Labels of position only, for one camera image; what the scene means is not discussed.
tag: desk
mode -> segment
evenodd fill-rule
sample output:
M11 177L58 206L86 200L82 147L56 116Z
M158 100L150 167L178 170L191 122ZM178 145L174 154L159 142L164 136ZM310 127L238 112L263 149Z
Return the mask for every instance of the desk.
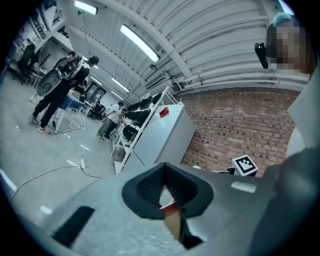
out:
M79 113L80 109L83 106L84 106L84 104L80 100L78 100L74 96L68 94L64 98L64 101L62 102L62 104L59 106L58 114L55 117L56 119L59 119L59 120L58 120L58 123L57 123L57 125L55 127L54 133L55 134L58 133L59 127L61 125L61 122L62 122L62 120L63 120L63 118L65 116L65 113L67 112L68 109L76 110L75 114L72 115L70 124L68 126L68 128L70 129L71 125L73 124L74 120L76 119L77 114Z
M88 105L89 106L89 108L88 108L88 110L85 112L85 116L87 116L88 114L89 114L89 111L91 110L91 108L93 108L94 106L93 105L91 105L88 101L84 101L84 104L85 105Z

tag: white wall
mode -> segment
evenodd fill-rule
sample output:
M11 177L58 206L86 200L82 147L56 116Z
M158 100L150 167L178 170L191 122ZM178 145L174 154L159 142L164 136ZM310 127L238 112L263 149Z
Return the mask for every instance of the white wall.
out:
M113 97L108 92L103 95L103 97L100 99L100 103L104 105L105 107L109 107L110 105L117 104L120 100Z
M43 67L49 71L59 59L67 56L68 53L62 49L62 45L56 45L52 40L49 40L47 54L50 54L50 57L46 60Z

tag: gray floor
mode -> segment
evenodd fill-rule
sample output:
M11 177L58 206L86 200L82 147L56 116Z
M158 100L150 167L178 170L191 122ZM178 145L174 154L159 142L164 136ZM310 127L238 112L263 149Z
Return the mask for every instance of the gray floor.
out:
M114 162L110 157L112 143L96 137L101 122L93 121L81 112L76 119L84 129L54 134L50 121L48 128L52 134L38 133L37 125L28 119L35 108L29 101L34 93L33 86L21 85L11 77L7 73L0 85L0 169L17 188L49 170L72 166L67 161L78 164L76 157L82 156L83 152L84 159L89 164L85 169L88 174L105 179L111 179L115 175ZM69 130L70 114L65 116L60 127L62 131ZM78 127L79 124L75 123L71 128ZM53 211L71 195L96 180L98 179L85 175L77 167L62 168L23 185L12 200L12 205L18 213L38 225L47 215L41 210L41 206ZM1 181L11 198L14 190L8 185L8 180L2 178Z

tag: red brick wall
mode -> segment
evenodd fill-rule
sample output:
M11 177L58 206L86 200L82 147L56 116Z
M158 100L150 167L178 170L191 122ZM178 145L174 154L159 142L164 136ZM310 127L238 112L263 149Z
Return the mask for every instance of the red brick wall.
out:
M297 96L284 89L232 88L182 97L196 126L182 164L221 171L247 154L262 177L286 157L295 127L287 110Z

